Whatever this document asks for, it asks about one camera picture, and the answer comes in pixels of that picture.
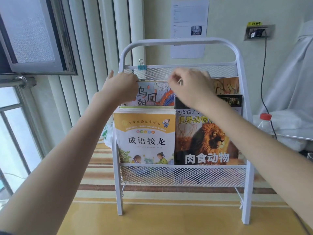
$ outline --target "chinese characters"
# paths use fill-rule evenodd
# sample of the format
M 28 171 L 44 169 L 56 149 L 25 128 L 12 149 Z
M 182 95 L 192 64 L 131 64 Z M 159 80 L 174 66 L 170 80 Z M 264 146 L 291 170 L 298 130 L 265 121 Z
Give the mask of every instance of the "chinese characters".
M 199 116 L 199 115 L 197 115 L 197 116 L 194 116 L 194 117 L 192 117 L 192 116 L 179 116 L 178 117 L 178 123 L 179 124 L 191 124 L 191 123 L 207 123 L 208 122 L 208 118 L 206 117 L 206 116 L 204 116 L 204 115 L 201 115 L 201 116 Z
M 141 96 L 142 99 L 138 99 L 137 100 L 137 103 L 139 106 L 146 106 L 147 105 L 147 102 L 151 101 L 151 102 L 156 102 L 156 96 L 157 93 L 151 93 L 151 94 L 148 94 L 147 92 L 145 92 L 145 88 L 140 86 L 138 88 L 138 95 L 137 97 Z
M 133 143 L 133 144 L 148 144 L 148 145 L 155 145 L 156 142 L 158 142 L 157 145 L 165 145 L 165 139 L 163 138 L 159 138 L 157 141 L 155 138 L 142 138 L 142 137 L 138 137 L 138 139 L 136 139 L 135 137 L 131 137 L 128 138 L 128 143 Z
M 212 162 L 212 163 L 229 162 L 229 153 L 219 153 L 218 155 L 216 153 L 214 154 L 209 153 L 208 155 L 201 153 L 197 156 L 189 154 L 189 155 L 186 155 L 185 164 L 189 164 L 189 163 L 195 164 L 196 160 L 198 164 L 206 163 L 206 162 Z

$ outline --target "red bottle cap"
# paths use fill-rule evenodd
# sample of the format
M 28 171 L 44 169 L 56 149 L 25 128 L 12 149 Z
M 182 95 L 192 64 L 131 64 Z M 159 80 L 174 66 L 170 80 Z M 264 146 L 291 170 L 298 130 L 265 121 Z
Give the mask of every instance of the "red bottle cap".
M 267 114 L 267 113 L 260 114 L 260 119 L 261 120 L 271 120 L 271 118 L 272 118 L 271 114 Z

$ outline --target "electrical socket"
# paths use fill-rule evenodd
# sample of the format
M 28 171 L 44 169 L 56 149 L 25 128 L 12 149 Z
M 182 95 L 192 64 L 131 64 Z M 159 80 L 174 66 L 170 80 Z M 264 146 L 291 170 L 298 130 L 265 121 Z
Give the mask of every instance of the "electrical socket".
M 256 40 L 265 38 L 265 31 L 263 31 L 262 36 L 251 38 L 251 34 L 257 30 L 266 30 L 267 38 L 271 39 L 274 34 L 275 25 L 257 25 L 257 26 L 247 26 L 244 40 Z

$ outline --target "plastic bottle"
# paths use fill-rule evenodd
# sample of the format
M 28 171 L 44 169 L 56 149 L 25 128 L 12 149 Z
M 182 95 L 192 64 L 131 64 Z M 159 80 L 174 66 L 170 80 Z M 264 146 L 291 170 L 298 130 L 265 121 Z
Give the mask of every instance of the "plastic bottle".
M 258 126 L 258 128 L 270 135 L 273 135 L 274 132 L 273 132 L 273 129 L 272 129 L 272 126 L 271 126 L 271 120 L 272 118 L 272 115 L 271 114 L 267 114 L 267 113 L 262 113 L 260 114 L 260 124 Z

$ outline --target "stack of books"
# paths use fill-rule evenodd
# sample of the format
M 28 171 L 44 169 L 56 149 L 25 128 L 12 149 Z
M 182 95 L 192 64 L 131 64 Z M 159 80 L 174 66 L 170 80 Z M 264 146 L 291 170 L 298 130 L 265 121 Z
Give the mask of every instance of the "stack of books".
M 213 86 L 241 114 L 238 77 L 215 78 Z M 207 116 L 186 107 L 166 81 L 139 81 L 136 100 L 120 106 L 113 117 L 121 163 L 238 164 L 238 149 L 229 137 Z
M 120 162 L 174 164 L 175 115 L 166 81 L 140 81 L 136 100 L 113 114 Z

